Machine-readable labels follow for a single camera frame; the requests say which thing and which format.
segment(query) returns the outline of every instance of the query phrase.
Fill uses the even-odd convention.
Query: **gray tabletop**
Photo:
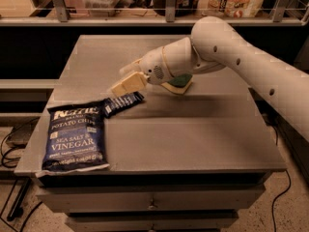
[[[182,37],[81,36],[46,107],[111,97],[119,68]],[[184,96],[153,85],[141,93],[144,103],[104,121],[110,167],[96,174],[285,169],[247,84],[229,68],[194,75]],[[48,124],[45,110],[15,174],[41,170]]]

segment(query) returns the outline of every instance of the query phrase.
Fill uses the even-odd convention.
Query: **desk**
[[[183,36],[81,36],[46,108],[102,100],[120,67]],[[68,214],[74,231],[218,229],[237,219],[286,166],[247,84],[229,68],[195,75],[184,96],[148,85],[145,102],[106,119],[108,169],[37,179],[45,109],[15,174]]]

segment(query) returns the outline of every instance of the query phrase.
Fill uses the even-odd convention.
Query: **blue snack bag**
[[[65,173],[107,167],[103,101],[49,108],[50,123],[42,170]]]

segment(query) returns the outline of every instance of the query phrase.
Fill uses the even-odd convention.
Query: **drawer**
[[[248,208],[263,185],[245,187],[46,188],[38,198],[57,213],[101,213]]]
[[[229,227],[238,218],[235,212],[128,213],[68,217],[66,225],[75,232],[95,231],[208,231]]]

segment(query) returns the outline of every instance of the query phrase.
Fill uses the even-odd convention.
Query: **white robotic arm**
[[[191,39],[148,52],[122,73],[139,71],[161,84],[184,73],[210,73],[229,67],[309,142],[309,75],[245,41],[228,23],[204,17]]]

